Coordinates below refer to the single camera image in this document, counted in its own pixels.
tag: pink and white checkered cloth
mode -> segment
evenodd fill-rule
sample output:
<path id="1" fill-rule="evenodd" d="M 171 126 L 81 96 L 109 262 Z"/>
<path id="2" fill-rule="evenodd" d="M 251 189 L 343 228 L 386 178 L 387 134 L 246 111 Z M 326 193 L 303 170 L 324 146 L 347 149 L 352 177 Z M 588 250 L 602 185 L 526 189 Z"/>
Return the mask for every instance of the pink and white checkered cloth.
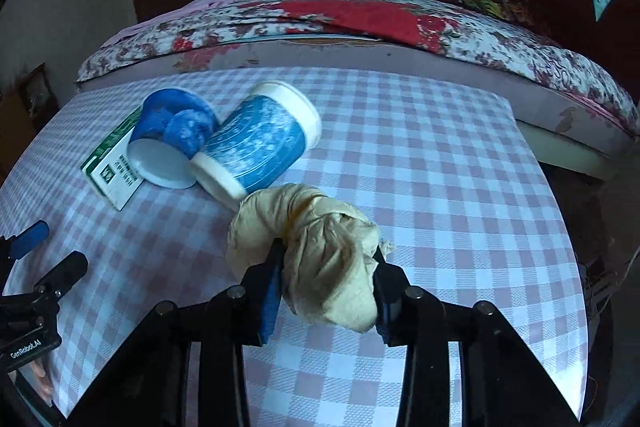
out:
<path id="1" fill-rule="evenodd" d="M 60 302 L 63 342 L 49 356 L 60 410 L 72 410 L 156 302 L 185 306 L 234 283 L 223 259 L 232 215 L 201 188 L 145 183 L 117 212 L 80 164 L 153 90 L 188 88 L 224 118 L 253 85 L 274 78 L 304 92 L 323 123 L 318 146 L 277 183 L 316 185 L 355 204 L 398 246 L 389 261 L 412 284 L 466 306 L 494 302 L 579 414 L 587 366 L 580 278 L 508 102 L 427 78 L 322 68 L 207 71 L 81 94 L 33 141 L 0 190 L 0 233 L 45 219 L 51 235 L 16 264 L 6 293 L 30 290 L 72 250 L 89 260 Z M 395 424 L 404 349 L 385 347 L 375 331 L 305 325 L 282 304 L 269 344 L 244 353 L 256 426 Z M 460 425 L 453 344 L 450 367 L 450 422 Z M 193 421 L 195 396 L 191 386 Z"/>

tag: small carton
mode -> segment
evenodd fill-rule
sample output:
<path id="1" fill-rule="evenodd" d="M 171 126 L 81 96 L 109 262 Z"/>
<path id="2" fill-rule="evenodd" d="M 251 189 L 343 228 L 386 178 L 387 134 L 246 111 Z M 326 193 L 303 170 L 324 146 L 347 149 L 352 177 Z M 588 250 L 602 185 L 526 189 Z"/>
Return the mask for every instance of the small carton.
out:
<path id="1" fill-rule="evenodd" d="M 122 210 L 142 184 L 142 178 L 131 166 L 127 156 L 127 145 L 133 128 L 140 119 L 141 109 L 137 108 L 102 140 L 81 166 L 90 185 L 115 206 L 116 210 Z"/>

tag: beige cloth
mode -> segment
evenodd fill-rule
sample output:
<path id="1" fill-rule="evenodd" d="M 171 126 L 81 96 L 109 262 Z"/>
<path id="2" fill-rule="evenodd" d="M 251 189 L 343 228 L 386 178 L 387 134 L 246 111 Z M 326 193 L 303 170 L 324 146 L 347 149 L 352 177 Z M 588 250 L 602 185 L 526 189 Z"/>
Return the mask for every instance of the beige cloth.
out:
<path id="1" fill-rule="evenodd" d="M 333 323 L 360 333 L 375 324 L 373 254 L 380 241 L 375 223 L 308 185 L 259 190 L 241 203 L 229 227 L 225 258 L 238 280 L 265 260 L 275 237 L 287 246 L 282 294 L 291 311 L 311 324 Z M 390 245 L 380 246 L 386 256 Z"/>

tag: paper cup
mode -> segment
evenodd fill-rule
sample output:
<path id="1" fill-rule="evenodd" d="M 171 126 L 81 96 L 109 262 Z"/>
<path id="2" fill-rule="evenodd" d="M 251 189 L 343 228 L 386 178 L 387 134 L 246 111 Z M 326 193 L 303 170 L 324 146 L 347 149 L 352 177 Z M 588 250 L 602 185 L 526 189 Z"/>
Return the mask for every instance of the paper cup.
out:
<path id="1" fill-rule="evenodd" d="M 146 97 L 127 148 L 129 161 L 147 181 L 165 188 L 196 182 L 189 160 L 220 127 L 213 109 L 198 95 L 176 87 Z"/>
<path id="2" fill-rule="evenodd" d="M 272 80 L 227 118 L 190 162 L 198 183 L 231 209 L 269 187 L 320 139 L 316 108 L 295 87 Z"/>

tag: headboard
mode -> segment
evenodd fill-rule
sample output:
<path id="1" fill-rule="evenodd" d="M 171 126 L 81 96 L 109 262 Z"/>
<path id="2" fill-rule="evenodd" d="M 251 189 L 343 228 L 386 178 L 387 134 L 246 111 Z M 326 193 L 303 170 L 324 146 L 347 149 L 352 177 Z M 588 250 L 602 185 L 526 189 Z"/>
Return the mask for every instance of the headboard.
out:
<path id="1" fill-rule="evenodd" d="M 596 20 L 593 0 L 526 0 L 561 46 L 601 65 L 640 100 L 640 0 L 611 0 Z"/>

